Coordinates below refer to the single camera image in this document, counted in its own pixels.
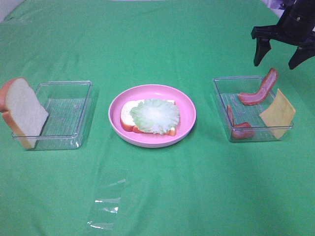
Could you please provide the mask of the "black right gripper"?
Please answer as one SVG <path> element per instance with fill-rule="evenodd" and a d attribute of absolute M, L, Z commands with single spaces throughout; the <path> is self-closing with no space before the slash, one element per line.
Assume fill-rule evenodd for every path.
<path fill-rule="evenodd" d="M 297 0 L 287 6 L 275 25 L 254 27 L 251 36 L 256 38 L 254 66 L 259 66 L 264 56 L 271 50 L 270 39 L 298 46 L 288 66 L 293 70 L 298 65 L 315 56 L 315 2 Z"/>

